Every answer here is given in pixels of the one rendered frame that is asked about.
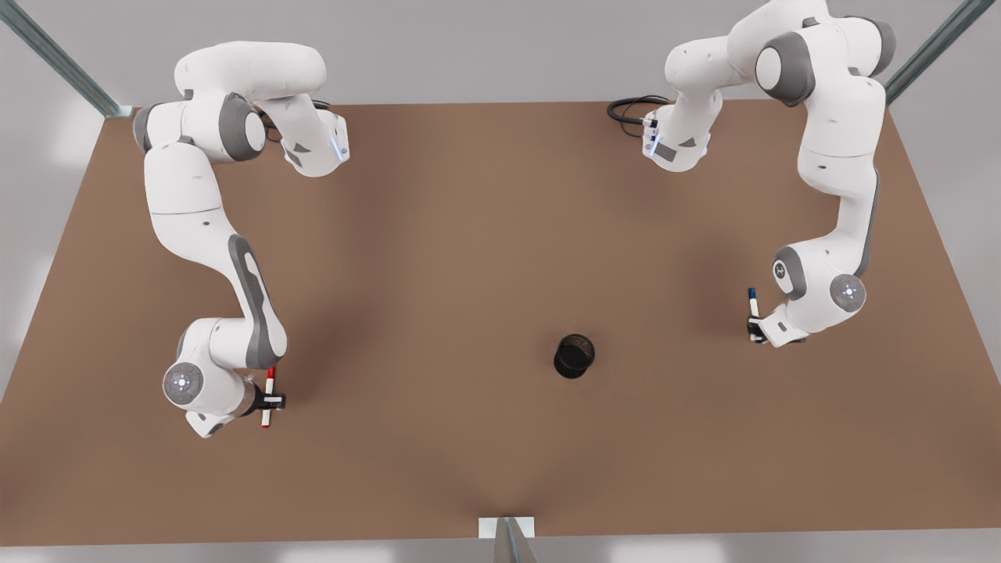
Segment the black mesh pen cup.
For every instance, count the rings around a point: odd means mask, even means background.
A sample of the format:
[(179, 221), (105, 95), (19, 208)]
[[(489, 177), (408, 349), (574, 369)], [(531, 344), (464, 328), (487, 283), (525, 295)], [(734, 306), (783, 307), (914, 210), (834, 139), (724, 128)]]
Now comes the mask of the black mesh pen cup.
[(585, 335), (566, 335), (555, 350), (554, 368), (562, 377), (573, 380), (586, 373), (594, 356), (594, 344)]

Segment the silver frame post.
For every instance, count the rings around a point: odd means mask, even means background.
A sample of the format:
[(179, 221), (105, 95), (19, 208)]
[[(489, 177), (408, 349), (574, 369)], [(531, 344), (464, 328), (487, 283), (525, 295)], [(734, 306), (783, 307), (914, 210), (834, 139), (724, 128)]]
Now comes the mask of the silver frame post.
[(995, 2), (963, 0), (886, 82), (886, 106), (897, 100)]
[(479, 518), (479, 538), (493, 539), (493, 562), (537, 563), (528, 538), (536, 537), (534, 517)]
[(135, 108), (112, 99), (15, 0), (0, 0), (0, 20), (104, 118), (132, 117)]

